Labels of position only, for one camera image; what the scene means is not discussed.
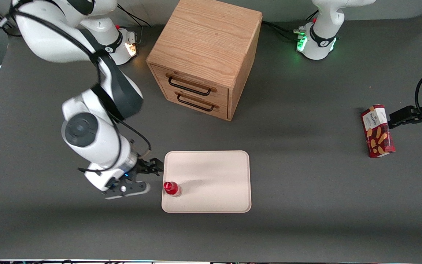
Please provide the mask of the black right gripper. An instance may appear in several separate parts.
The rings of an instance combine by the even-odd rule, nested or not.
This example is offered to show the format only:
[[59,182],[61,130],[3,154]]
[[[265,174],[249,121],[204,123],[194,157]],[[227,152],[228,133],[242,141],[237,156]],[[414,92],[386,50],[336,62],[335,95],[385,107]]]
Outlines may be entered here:
[[[164,163],[152,158],[149,161],[139,159],[138,174],[161,176]],[[143,182],[136,180],[136,167],[127,165],[122,168],[109,169],[104,172],[97,164],[91,163],[86,172],[87,180],[103,193],[143,193]]]

